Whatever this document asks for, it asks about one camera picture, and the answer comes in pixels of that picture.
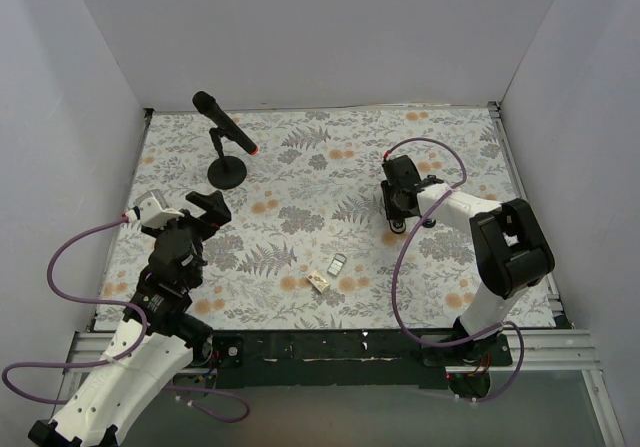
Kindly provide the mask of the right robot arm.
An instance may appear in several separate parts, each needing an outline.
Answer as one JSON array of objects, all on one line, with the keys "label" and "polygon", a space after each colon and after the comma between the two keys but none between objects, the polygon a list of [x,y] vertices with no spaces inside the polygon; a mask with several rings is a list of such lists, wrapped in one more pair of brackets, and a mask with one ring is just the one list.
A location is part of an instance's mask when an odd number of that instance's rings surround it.
[{"label": "right robot arm", "polygon": [[[406,155],[384,159],[381,182],[386,218],[395,234],[415,225],[392,272],[391,305],[403,334],[422,347],[448,350],[460,362],[475,364],[506,326],[506,317],[524,292],[554,270],[555,259],[529,203],[521,198],[500,203],[462,192],[429,175],[422,178]],[[415,235],[439,224],[472,241],[480,284],[474,298],[454,321],[452,334],[435,342],[411,332],[401,319],[397,287],[401,264]]]}]

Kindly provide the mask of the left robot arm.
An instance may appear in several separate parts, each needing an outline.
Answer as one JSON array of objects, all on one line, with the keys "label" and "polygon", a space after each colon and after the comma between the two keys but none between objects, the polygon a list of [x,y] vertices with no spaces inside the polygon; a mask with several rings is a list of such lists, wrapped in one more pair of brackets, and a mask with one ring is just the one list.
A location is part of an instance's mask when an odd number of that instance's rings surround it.
[{"label": "left robot arm", "polygon": [[155,241],[108,347],[73,396],[28,438],[37,446],[118,446],[162,388],[187,367],[205,365],[212,330],[188,314],[203,283],[203,244],[232,215],[221,192],[187,194],[193,215],[168,206],[158,190],[139,197],[122,220]]}]

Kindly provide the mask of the staple strips pack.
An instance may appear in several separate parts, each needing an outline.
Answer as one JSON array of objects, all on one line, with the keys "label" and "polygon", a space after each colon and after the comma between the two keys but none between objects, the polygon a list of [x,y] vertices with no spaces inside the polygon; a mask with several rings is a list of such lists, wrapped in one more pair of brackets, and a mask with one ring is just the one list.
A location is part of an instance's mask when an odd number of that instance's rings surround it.
[{"label": "staple strips pack", "polygon": [[327,268],[327,272],[332,276],[337,276],[346,264],[346,261],[347,258],[345,255],[336,253]]}]

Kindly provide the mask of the grey black stapler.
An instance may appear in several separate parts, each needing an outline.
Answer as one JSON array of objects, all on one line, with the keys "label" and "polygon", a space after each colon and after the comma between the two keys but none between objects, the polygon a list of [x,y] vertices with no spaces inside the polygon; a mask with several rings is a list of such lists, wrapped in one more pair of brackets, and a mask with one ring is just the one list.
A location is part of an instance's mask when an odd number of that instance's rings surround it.
[{"label": "grey black stapler", "polygon": [[389,228],[392,233],[400,235],[406,232],[406,222],[404,219],[395,219],[389,221]]}]

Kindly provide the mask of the staple box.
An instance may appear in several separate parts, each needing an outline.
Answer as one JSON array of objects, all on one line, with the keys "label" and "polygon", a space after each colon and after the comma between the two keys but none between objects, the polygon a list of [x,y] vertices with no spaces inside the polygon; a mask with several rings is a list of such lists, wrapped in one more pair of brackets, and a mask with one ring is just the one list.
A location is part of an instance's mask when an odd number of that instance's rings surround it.
[{"label": "staple box", "polygon": [[315,291],[320,294],[330,288],[330,283],[317,271],[310,272],[306,279]]}]

